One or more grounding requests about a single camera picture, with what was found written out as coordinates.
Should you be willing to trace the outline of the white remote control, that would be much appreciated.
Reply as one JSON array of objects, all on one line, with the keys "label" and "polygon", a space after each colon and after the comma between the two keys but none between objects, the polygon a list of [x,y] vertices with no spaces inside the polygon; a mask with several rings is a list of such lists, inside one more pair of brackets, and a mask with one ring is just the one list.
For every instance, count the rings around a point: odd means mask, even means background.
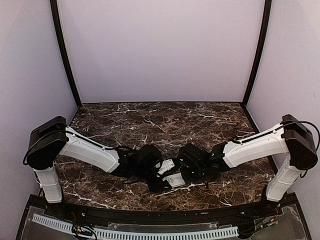
[{"label": "white remote control", "polygon": [[162,179],[164,182],[167,181],[172,188],[177,188],[186,184],[185,180],[182,177],[182,174],[176,173],[172,175],[165,176]]}]

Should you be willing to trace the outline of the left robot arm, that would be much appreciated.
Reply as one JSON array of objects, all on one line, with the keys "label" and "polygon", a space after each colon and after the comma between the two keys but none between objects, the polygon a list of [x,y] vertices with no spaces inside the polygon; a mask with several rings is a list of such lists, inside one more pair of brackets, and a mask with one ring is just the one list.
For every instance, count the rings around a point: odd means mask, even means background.
[{"label": "left robot arm", "polygon": [[51,210],[60,218],[67,218],[71,208],[63,201],[54,167],[58,155],[80,160],[117,177],[139,177],[146,181],[152,192],[170,187],[160,173],[164,160],[155,146],[145,145],[140,149],[123,145],[107,147],[77,133],[66,124],[64,117],[57,116],[31,132],[22,163],[34,170]]}]

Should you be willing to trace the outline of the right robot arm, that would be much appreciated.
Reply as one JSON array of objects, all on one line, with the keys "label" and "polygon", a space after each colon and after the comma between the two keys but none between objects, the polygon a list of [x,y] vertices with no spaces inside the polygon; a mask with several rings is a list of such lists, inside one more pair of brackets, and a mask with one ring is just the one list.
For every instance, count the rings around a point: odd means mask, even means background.
[{"label": "right robot arm", "polygon": [[318,162],[319,143],[314,142],[308,121],[297,120],[293,115],[282,116],[274,127],[240,140],[215,145],[207,152],[188,143],[178,153],[181,178],[186,184],[215,176],[247,162],[285,154],[286,158],[275,177],[267,185],[265,198],[255,205],[255,213],[266,217],[275,208],[285,192]]}]

